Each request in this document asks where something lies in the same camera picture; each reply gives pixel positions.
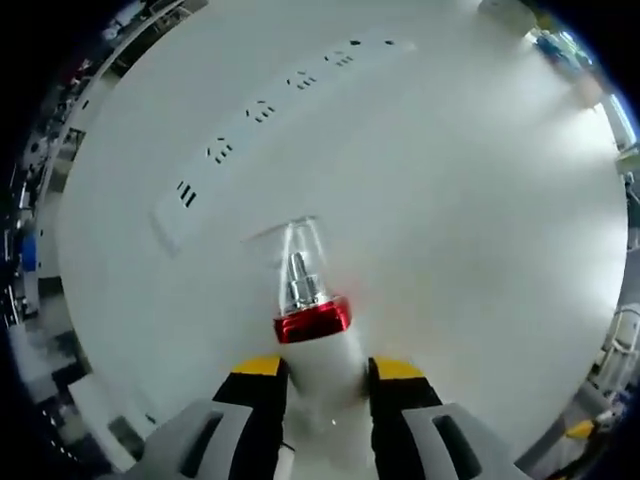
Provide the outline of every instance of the electrical outlet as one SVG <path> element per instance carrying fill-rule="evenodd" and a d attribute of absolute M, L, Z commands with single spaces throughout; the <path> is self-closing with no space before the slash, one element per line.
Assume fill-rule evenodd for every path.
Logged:
<path fill-rule="evenodd" d="M 380 32 L 370 32 L 318 52 L 290 66 L 281 75 L 239 106 L 228 121 L 219 126 L 204 147 L 198 148 L 187 165 L 177 172 L 151 213 L 152 225 L 171 255 L 194 235 L 211 216 L 211 206 L 221 196 L 244 157 L 287 121 L 304 111 L 308 102 L 321 104 L 322 98 L 342 82 L 367 70 L 381 67 L 415 49 Z"/>

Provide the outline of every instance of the blue object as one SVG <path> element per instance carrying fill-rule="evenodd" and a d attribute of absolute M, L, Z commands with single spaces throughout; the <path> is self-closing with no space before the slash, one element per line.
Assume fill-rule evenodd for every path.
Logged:
<path fill-rule="evenodd" d="M 35 272 L 38 264 L 36 255 L 36 236 L 32 233 L 22 240 L 22 269 L 25 272 Z"/>

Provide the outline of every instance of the yellow object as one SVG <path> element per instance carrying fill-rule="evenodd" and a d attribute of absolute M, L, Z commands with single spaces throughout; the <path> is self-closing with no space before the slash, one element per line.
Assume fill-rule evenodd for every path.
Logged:
<path fill-rule="evenodd" d="M 378 366 L 380 380 L 401 380 L 403 378 L 421 378 L 424 374 L 416 367 L 402 360 L 386 357 L 373 357 Z"/>
<path fill-rule="evenodd" d="M 268 357 L 256 357 L 251 360 L 247 360 L 240 365 L 236 365 L 231 373 L 244 373 L 247 375 L 272 375 L 278 372 L 278 365 L 280 365 L 280 357 L 277 355 L 271 355 Z"/>
<path fill-rule="evenodd" d="M 584 420 L 574 427 L 571 427 L 565 432 L 565 436 L 568 438 L 589 438 L 593 431 L 593 422 L 591 420 Z"/>

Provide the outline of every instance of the white tabletop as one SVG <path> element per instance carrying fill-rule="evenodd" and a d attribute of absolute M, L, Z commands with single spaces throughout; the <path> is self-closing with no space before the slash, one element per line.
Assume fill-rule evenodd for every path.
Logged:
<path fill-rule="evenodd" d="M 317 3 L 207 7 L 108 98 L 59 217 L 82 346 L 159 419 L 211 396 L 234 364 L 277 349 L 242 240 L 319 215 L 367 351 L 413 360 L 515 458 L 583 381 L 616 305 L 626 209 L 611 132 L 473 5 Z M 172 256 L 151 215 L 194 156 L 293 65 L 370 32 L 405 50 L 356 58 L 244 139 L 222 180 L 203 179 L 208 216 Z"/>

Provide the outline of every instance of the white table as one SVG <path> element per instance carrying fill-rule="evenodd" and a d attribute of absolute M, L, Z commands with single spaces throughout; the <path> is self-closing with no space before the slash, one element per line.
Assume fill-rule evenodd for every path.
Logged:
<path fill-rule="evenodd" d="M 83 348 L 161 420 L 210 396 L 277 348 L 241 240 L 317 214 L 367 350 L 412 359 L 515 458 L 578 389 L 616 305 L 626 210 L 611 132 L 474 5 L 316 3 L 207 7 L 108 98 L 59 217 Z M 216 128 L 291 65 L 376 28 L 416 48 L 246 139 L 231 179 L 211 179 L 211 216 L 169 255 L 151 211 Z"/>

